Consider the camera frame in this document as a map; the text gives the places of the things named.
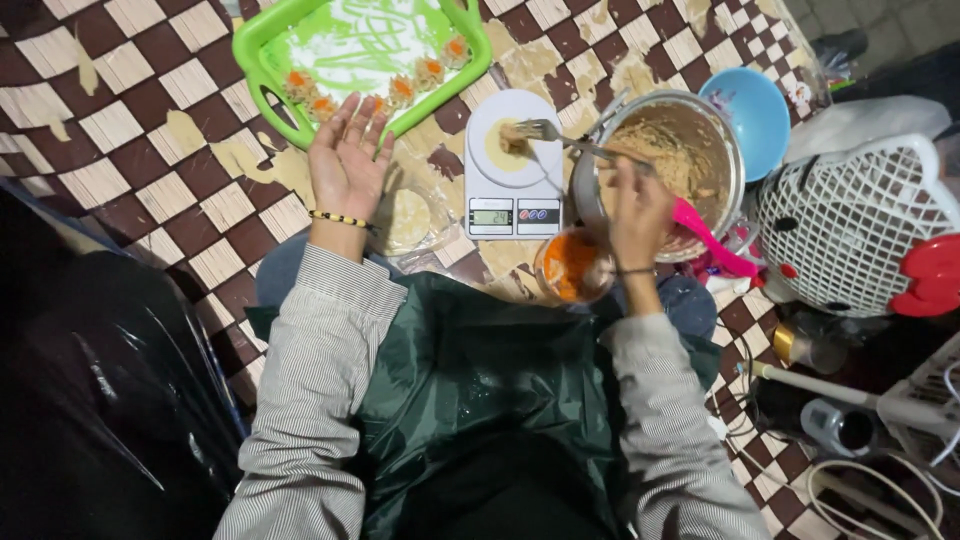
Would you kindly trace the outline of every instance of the table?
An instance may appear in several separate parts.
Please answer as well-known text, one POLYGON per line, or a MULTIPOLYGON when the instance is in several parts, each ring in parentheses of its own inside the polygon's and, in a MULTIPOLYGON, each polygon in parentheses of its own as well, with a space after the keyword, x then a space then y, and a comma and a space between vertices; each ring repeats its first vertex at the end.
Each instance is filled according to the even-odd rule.
MULTIPOLYGON (((249 19, 272 3, 242 0, 230 8, 249 19)), ((494 65, 400 140, 401 155, 436 169, 422 172, 458 215, 463 131, 470 113, 500 88, 524 87, 551 101, 568 135, 581 133, 620 86, 696 91, 711 71, 734 65, 763 72, 784 93, 808 84, 814 99, 811 107, 790 108, 794 123, 829 102, 780 0, 482 0, 481 11, 494 65)), ((12 10, 0 21, 0 174, 164 269, 196 306, 252 412, 267 345, 253 336, 243 307, 254 302, 259 261, 308 219, 287 187, 229 174, 207 144, 239 142, 263 162, 286 147, 253 106, 230 53, 242 18, 210 0, 51 0, 36 12, 12 10), (73 46, 75 29, 89 61, 73 46), (91 66, 100 83, 88 95, 80 71, 91 66), (192 151, 177 146, 168 110, 185 111, 202 133, 192 151)), ((512 287, 509 295, 530 300, 535 252, 524 242, 475 245, 457 237, 406 270, 429 268, 472 284, 499 280, 495 289, 512 287)), ((758 291, 717 302, 726 326, 769 360, 764 331, 776 324, 772 305, 758 291)), ((745 351, 723 329, 714 341, 725 347, 714 385, 724 403, 743 389, 734 368, 745 351)), ((743 417, 732 402, 721 409, 728 423, 743 417)), ((808 463, 796 445, 756 432, 739 441, 771 474, 803 481, 808 463)), ((804 500, 732 452, 731 459, 778 538, 836 536, 804 500)))

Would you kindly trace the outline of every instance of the hand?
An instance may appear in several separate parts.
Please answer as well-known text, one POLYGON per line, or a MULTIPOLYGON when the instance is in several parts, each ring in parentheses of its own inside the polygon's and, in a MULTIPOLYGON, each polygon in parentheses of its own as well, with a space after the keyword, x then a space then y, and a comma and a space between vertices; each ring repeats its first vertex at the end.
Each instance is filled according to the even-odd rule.
POLYGON ((361 104, 360 94, 353 92, 323 123, 310 144, 307 156, 318 212, 364 220, 373 217, 394 151, 394 134, 390 132, 383 139, 379 155, 376 154, 387 117, 378 113, 367 130, 375 105, 372 97, 361 104))
POLYGON ((610 243, 621 272, 651 268, 670 228, 674 195, 655 176, 641 174, 626 159, 616 161, 616 215, 610 243))

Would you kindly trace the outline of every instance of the jeans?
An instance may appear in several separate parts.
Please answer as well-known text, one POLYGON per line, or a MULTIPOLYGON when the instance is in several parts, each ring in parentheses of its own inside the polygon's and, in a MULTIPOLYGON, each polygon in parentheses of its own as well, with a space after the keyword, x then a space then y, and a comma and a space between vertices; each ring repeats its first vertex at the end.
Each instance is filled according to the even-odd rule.
MULTIPOLYGON (((306 248, 307 233, 295 234, 267 254, 256 271, 256 301, 261 306, 279 307, 297 281, 300 261, 306 248)), ((383 257, 365 254, 371 262, 390 272, 390 279, 399 277, 400 271, 383 257)), ((686 276, 657 276, 657 292, 660 303, 670 323, 680 333, 698 335, 704 339, 713 336, 716 326, 717 307, 707 288, 686 276)), ((614 284, 610 293, 589 306, 568 306, 577 313, 596 313, 611 318, 621 318, 627 312, 627 301, 620 282, 614 284)))

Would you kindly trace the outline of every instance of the blue bowl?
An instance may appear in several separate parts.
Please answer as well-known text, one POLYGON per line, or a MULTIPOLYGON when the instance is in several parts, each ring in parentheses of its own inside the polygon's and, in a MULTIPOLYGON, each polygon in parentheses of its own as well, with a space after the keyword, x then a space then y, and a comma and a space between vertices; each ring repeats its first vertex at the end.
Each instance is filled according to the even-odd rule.
POLYGON ((780 89, 766 75, 749 67, 731 67, 710 77, 699 94, 733 127, 747 182, 760 180, 780 164, 790 141, 790 112, 780 89))

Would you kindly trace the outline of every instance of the fork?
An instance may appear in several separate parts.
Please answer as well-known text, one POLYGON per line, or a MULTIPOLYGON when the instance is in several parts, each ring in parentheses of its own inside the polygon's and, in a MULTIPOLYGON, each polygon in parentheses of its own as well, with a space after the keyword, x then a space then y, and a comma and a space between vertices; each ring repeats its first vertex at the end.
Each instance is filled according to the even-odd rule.
POLYGON ((636 156, 632 156, 627 152, 620 152, 613 148, 607 148, 600 146, 599 144, 593 144, 592 142, 584 142, 582 140, 563 136, 557 127, 553 125, 553 122, 547 119, 524 120, 522 122, 517 122, 516 126, 522 134, 529 138, 546 142, 559 140, 566 146, 572 146, 583 152, 590 152, 597 158, 608 160, 610 162, 615 161, 619 156, 623 156, 624 158, 632 161, 634 164, 639 165, 648 174, 656 172, 654 166, 649 162, 641 160, 636 156))

